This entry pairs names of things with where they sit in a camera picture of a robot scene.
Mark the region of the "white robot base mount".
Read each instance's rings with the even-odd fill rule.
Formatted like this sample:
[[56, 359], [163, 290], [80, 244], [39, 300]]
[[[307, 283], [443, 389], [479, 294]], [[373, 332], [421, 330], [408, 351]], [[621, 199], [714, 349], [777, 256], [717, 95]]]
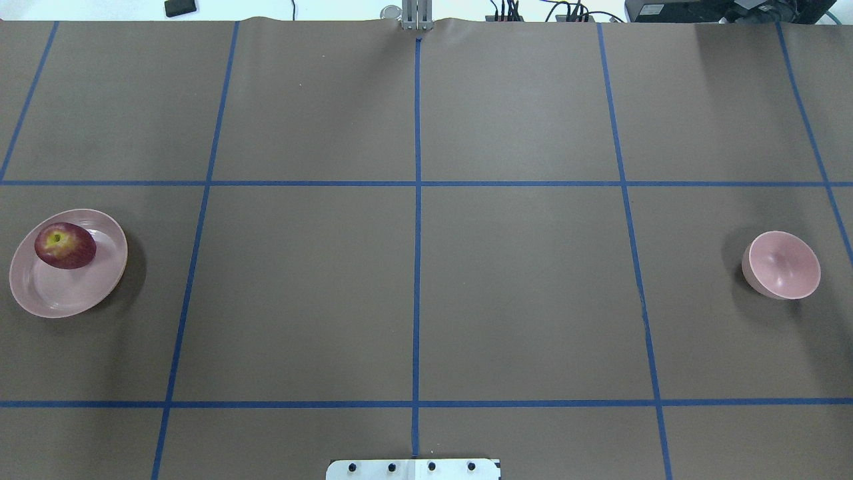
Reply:
[[473, 459], [353, 459], [333, 461], [326, 479], [500, 479], [500, 461]]

